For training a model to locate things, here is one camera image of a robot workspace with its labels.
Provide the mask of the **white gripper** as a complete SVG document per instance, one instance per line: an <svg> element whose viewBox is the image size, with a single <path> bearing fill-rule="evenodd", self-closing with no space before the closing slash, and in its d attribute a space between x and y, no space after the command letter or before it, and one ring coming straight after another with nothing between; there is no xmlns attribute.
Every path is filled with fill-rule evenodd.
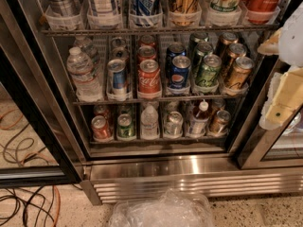
<svg viewBox="0 0 303 227"><path fill-rule="evenodd" d="M258 124L265 130L281 127L303 104L303 2L257 49L265 56L278 55L290 64L286 73L274 73Z"/></svg>

